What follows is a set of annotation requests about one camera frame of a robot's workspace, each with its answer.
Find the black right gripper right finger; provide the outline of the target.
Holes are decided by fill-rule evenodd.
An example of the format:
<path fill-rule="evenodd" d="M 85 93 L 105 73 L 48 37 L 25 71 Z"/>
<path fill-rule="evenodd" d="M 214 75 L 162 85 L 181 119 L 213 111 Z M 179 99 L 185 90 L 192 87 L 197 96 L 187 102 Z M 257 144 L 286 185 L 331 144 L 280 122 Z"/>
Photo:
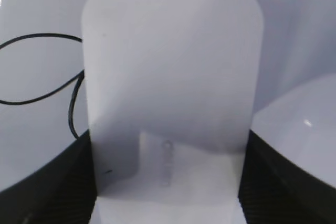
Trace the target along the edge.
<path fill-rule="evenodd" d="M 247 223 L 335 223 L 335 75 L 258 111 L 238 191 Z"/>

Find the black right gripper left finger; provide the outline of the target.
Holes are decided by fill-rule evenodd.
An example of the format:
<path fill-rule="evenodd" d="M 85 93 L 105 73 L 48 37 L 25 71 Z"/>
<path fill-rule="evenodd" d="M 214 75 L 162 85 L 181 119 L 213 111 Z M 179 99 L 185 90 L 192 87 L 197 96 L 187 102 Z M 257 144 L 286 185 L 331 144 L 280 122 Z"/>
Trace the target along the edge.
<path fill-rule="evenodd" d="M 1 223 L 89 223 L 97 199 L 90 134 L 1 192 Z"/>

